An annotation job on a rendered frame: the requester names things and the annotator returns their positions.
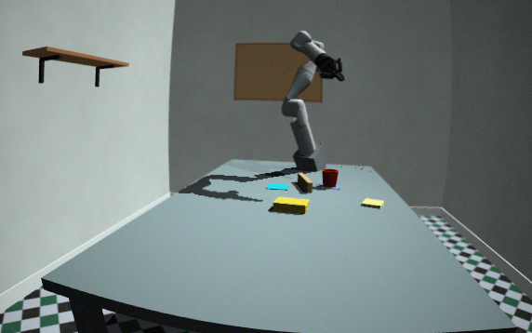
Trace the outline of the yellow sponge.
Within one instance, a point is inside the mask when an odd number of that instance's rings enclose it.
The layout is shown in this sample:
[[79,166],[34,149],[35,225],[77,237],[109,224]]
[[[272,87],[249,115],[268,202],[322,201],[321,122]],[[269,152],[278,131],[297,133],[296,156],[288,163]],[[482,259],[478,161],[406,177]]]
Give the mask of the yellow sponge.
[[278,197],[273,202],[273,211],[306,214],[309,200]]

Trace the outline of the pale yellow square pad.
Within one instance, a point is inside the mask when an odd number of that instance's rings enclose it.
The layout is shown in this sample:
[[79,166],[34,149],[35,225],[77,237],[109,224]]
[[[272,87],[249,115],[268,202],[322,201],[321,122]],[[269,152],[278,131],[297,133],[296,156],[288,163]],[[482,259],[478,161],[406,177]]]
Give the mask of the pale yellow square pad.
[[362,203],[362,206],[381,208],[383,206],[382,203],[384,204],[384,201],[366,198],[366,200]]

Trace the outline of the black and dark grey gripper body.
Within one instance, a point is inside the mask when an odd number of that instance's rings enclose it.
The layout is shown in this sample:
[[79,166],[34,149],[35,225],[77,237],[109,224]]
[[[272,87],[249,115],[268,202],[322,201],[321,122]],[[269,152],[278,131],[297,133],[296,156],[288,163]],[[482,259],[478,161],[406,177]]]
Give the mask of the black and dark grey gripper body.
[[330,73],[330,71],[325,68],[325,65],[327,65],[330,69],[334,71],[334,69],[328,63],[329,61],[331,61],[333,65],[337,68],[336,61],[330,58],[326,53],[319,54],[316,57],[314,64],[320,69],[321,72]]

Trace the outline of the red cup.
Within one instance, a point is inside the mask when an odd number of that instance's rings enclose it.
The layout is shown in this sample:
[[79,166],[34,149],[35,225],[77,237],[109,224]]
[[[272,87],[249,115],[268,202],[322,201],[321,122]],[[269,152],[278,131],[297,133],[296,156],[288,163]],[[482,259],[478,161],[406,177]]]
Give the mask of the red cup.
[[323,169],[323,186],[336,187],[339,171],[336,169]]

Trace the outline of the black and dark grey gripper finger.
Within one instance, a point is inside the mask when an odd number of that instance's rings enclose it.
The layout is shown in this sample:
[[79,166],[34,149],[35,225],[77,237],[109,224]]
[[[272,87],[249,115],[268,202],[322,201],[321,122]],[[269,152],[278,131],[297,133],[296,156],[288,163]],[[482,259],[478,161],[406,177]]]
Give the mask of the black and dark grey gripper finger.
[[342,61],[341,61],[341,59],[337,59],[337,60],[335,60],[335,61],[336,61],[336,63],[337,63],[338,66],[339,66],[338,69],[333,65],[333,63],[332,63],[331,61],[329,61],[328,63],[329,63],[330,66],[334,69],[334,72],[337,73],[337,74],[343,79],[343,81],[344,81],[344,76],[340,73],[340,72],[342,72]]
[[321,72],[319,73],[321,78],[333,79],[334,77],[336,77],[339,81],[343,81],[343,79],[337,73],[335,73],[332,69],[330,69],[327,65],[325,65],[325,68],[328,69],[332,74]]

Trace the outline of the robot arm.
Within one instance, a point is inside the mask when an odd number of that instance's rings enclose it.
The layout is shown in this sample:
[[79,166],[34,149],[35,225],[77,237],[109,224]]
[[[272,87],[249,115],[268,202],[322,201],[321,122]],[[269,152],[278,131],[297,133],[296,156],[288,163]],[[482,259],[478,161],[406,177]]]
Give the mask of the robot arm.
[[315,151],[315,145],[308,124],[308,116],[304,102],[297,100],[297,97],[310,85],[315,70],[318,73],[321,72],[314,64],[314,61],[319,54],[325,53],[323,51],[324,45],[320,42],[312,41],[311,37],[304,31],[299,32],[292,39],[290,45],[295,50],[305,54],[310,60],[298,68],[293,84],[283,102],[282,114],[284,116],[298,117],[298,122],[296,118],[291,121],[291,127],[299,147],[299,152],[303,155],[309,155]]

